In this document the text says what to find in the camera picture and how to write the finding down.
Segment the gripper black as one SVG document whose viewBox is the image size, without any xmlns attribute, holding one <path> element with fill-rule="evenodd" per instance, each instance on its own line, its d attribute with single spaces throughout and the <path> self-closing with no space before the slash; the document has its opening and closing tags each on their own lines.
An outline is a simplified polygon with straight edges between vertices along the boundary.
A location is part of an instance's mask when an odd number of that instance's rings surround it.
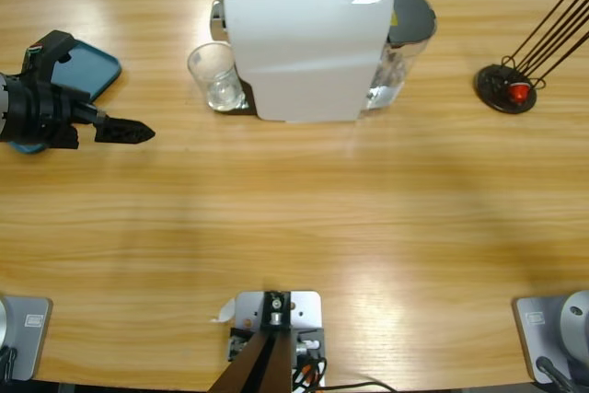
<svg viewBox="0 0 589 393">
<path fill-rule="evenodd" d="M 77 124 L 93 126 L 97 143 L 140 144 L 156 136 L 140 121 L 109 117 L 84 90 L 55 85 L 33 73 L 6 76 L 8 143 L 76 149 Z"/>
</svg>

